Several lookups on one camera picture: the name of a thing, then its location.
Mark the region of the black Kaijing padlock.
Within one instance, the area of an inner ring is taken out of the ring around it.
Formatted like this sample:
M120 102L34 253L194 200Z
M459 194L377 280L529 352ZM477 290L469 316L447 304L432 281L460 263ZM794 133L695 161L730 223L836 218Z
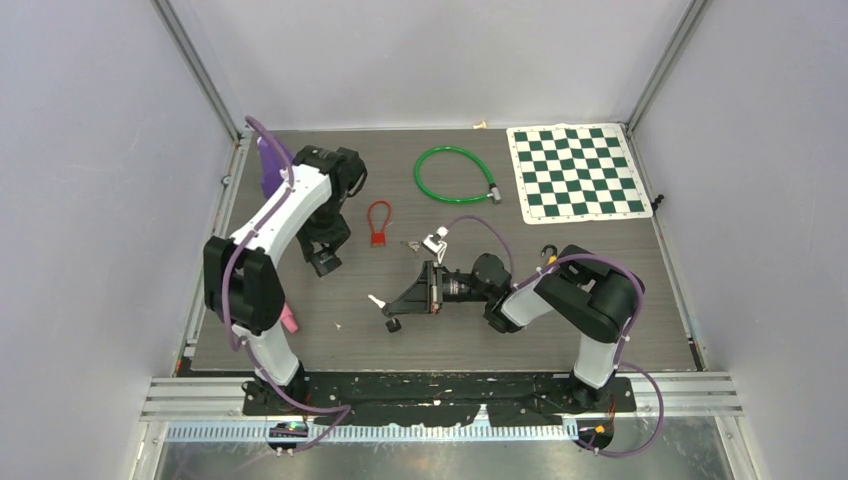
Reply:
M329 251L314 253L309 260L318 277L325 277L339 268L343 262L335 254Z

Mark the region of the small silver key bunch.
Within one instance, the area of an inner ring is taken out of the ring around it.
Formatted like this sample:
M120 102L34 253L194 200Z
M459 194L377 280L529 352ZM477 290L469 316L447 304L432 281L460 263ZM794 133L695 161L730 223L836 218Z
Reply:
M401 241L401 244L410 248L415 253L420 251L421 245L419 241Z

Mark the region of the yellow Opel padlock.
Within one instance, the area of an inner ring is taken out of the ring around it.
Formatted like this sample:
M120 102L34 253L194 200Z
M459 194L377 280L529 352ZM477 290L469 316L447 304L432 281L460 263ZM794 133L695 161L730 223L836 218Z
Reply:
M543 259L544 259L547 263L552 263L552 262L554 262L554 261L558 258L558 253L559 253L559 250L558 250L558 248L557 248L555 245L553 245L553 244L548 244L548 245L545 245L545 246L542 248L542 250L541 250L541 252L540 252L540 256L541 256L541 257L542 257L542 258L543 258Z

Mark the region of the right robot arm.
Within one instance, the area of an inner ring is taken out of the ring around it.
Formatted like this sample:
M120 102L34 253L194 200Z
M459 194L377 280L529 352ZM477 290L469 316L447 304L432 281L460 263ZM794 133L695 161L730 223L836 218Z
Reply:
M641 311L644 293L633 273L569 245L520 283L490 253L480 255L468 272L427 260L415 282L395 300L374 302L391 333L401 329L400 316L436 314L447 303L483 304L484 319L501 334L517 333L539 317L559 314L580 333L566 398L578 411L591 411L610 398L621 344Z

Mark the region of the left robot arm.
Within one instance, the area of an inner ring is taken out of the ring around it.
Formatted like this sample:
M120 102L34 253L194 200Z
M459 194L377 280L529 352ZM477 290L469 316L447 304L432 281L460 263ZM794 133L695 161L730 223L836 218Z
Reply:
M286 305L278 265L291 243L320 277L341 266L338 249L351 230L341 210L367 177L360 154L308 145L271 168L274 188L266 203L228 237L211 237L203 248L204 302L245 343L257 371L272 383L268 400L280 412L298 412L307 398L295 380L301 362L292 352L280 316Z

